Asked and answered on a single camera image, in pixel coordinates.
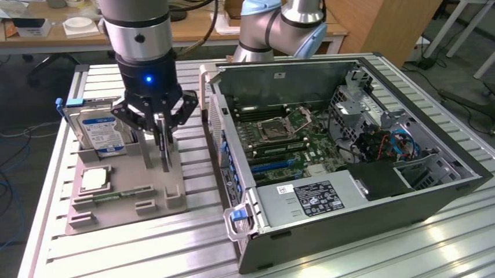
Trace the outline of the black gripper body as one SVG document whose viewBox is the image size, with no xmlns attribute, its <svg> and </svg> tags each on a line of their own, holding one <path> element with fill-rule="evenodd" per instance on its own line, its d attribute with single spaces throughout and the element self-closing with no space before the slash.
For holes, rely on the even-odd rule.
<svg viewBox="0 0 495 278">
<path fill-rule="evenodd" d="M 149 103 L 153 113 L 171 114 L 183 89 L 177 82 L 176 55 L 167 53 L 163 57 L 136 61 L 115 56 L 125 87 L 125 98 L 132 105 Z"/>
</svg>

